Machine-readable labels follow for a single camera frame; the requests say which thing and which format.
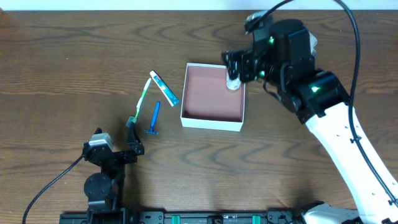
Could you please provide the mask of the white lotion tube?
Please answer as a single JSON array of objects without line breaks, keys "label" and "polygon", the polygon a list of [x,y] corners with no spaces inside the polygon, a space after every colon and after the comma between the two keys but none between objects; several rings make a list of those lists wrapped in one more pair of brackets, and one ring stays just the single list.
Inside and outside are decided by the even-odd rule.
[{"label": "white lotion tube", "polygon": [[241,81],[239,78],[231,79],[229,75],[226,75],[226,88],[229,92],[237,92],[241,87]]}]

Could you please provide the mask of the green white toothbrush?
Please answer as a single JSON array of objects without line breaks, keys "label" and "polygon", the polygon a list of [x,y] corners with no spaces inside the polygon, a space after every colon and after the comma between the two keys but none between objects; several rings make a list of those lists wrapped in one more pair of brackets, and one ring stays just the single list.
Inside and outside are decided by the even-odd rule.
[{"label": "green white toothbrush", "polygon": [[137,105],[136,105],[136,114],[134,116],[130,116],[128,118],[127,123],[126,123],[127,127],[130,127],[132,123],[136,123],[137,122],[137,119],[138,119],[138,116],[139,116],[139,112],[140,112],[140,109],[141,109],[141,104],[144,101],[144,97],[146,95],[147,90],[149,89],[151,81],[152,81],[151,78],[149,78],[146,81],[146,84],[144,85],[144,89],[142,91],[141,97],[139,98],[139,101],[137,102]]}]

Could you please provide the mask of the clear blue soap pump bottle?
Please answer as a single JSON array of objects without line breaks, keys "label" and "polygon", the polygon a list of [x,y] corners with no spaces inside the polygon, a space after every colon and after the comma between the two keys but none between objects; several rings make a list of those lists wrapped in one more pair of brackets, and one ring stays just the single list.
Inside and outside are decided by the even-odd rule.
[{"label": "clear blue soap pump bottle", "polygon": [[318,44],[318,40],[311,32],[309,32],[309,38],[310,38],[310,51],[311,51],[311,54],[316,58],[318,54],[317,54],[317,51],[315,50],[315,47]]}]

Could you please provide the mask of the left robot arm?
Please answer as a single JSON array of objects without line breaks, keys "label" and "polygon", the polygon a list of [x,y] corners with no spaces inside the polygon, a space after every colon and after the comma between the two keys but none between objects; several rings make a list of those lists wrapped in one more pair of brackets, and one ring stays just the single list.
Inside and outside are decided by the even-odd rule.
[{"label": "left robot arm", "polygon": [[113,151],[110,135],[98,128],[84,143],[82,156],[101,168],[87,178],[84,192],[88,197],[88,223],[138,223],[138,215],[123,203],[125,165],[137,162],[144,154],[144,146],[136,133],[136,124],[130,122],[127,134],[128,150]]}]

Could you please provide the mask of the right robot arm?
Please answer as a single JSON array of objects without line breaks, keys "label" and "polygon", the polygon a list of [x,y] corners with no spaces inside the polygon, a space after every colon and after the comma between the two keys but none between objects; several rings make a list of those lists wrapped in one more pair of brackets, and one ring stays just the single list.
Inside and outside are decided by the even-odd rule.
[{"label": "right robot arm", "polygon": [[221,55],[228,88],[254,80],[274,86],[274,97],[326,149],[356,204],[355,210],[345,210],[315,202],[293,221],[396,223],[397,181],[366,137],[339,79],[315,68],[316,38],[298,19],[264,19],[252,36],[250,48]]}]

